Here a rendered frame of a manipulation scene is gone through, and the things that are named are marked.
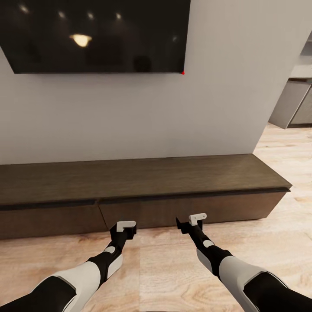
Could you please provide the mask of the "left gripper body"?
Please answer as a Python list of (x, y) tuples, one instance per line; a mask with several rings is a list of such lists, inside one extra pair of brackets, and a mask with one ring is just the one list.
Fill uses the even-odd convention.
[(112, 228), (110, 230), (110, 234), (111, 234), (111, 239), (115, 239), (115, 238), (121, 238), (122, 241), (124, 242), (124, 245), (126, 243), (126, 240), (132, 240), (134, 235), (133, 235), (133, 227), (132, 228), (128, 228), (125, 227), (124, 230), (122, 232), (117, 232), (116, 228)]

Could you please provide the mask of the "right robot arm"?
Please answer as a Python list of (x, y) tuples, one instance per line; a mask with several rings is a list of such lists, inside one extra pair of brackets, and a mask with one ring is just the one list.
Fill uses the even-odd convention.
[(273, 272), (246, 263), (217, 247), (203, 232), (206, 213), (189, 216), (177, 227), (190, 234), (199, 261), (224, 284), (245, 312), (312, 312), (312, 299), (293, 291)]

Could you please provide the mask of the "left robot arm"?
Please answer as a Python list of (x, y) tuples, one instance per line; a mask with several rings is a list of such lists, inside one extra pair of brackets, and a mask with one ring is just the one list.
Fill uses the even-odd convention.
[(104, 252), (87, 262), (62, 270), (38, 283), (29, 293), (4, 306), (0, 312), (80, 312), (120, 267), (126, 240), (137, 233), (135, 221), (118, 221), (110, 230), (112, 241)]

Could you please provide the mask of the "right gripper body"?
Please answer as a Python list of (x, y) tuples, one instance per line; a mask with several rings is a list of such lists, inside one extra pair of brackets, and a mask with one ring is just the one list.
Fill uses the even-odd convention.
[(181, 232), (183, 234), (190, 234), (191, 238), (196, 232), (202, 232), (202, 220), (198, 220), (196, 226), (192, 226), (189, 222), (182, 222), (180, 225)]

